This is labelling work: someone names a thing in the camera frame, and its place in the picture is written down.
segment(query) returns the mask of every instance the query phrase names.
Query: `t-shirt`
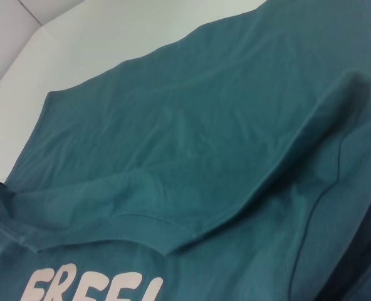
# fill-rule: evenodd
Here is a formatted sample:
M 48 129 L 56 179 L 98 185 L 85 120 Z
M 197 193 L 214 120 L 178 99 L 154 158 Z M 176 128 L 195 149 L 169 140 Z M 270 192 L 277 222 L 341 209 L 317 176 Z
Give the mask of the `t-shirt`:
M 269 0 L 50 92 L 0 183 L 2 300 L 371 300 L 371 0 Z

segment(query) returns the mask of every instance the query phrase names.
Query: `teal t-shirt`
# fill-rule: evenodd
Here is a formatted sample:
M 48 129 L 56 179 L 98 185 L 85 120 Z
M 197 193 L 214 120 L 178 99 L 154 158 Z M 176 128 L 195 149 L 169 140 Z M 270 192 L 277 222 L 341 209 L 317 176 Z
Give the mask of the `teal t-shirt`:
M 0 183 L 2 300 L 371 300 L 371 0 L 269 0 L 50 92 Z

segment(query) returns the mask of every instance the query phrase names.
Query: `green shirt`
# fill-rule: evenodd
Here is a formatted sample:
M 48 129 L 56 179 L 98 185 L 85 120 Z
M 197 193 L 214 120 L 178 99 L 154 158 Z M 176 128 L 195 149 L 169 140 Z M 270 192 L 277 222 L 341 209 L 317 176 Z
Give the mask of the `green shirt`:
M 0 184 L 0 301 L 371 300 L 371 0 L 269 0 L 50 92 Z

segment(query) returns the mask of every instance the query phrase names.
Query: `white wall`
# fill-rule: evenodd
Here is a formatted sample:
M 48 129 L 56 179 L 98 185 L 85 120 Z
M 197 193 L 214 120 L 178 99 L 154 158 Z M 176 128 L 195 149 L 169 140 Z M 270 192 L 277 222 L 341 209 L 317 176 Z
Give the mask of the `white wall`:
M 50 22 L 83 1 L 84 0 L 21 0 L 42 25 L 45 25 L 47 22 Z
M 18 0 L 0 0 L 0 79 L 38 28 Z

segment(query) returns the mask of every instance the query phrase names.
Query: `white surface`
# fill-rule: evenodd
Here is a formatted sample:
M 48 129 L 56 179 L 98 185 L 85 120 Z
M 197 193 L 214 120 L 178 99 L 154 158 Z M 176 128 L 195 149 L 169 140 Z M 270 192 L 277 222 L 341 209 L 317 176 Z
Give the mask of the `white surface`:
M 0 180 L 49 91 L 77 85 L 264 0 L 86 0 L 39 29 L 0 82 Z
M 82 1 L 84 0 L 21 0 L 42 25 L 52 21 Z
M 38 28 L 17 0 L 0 0 L 0 79 Z

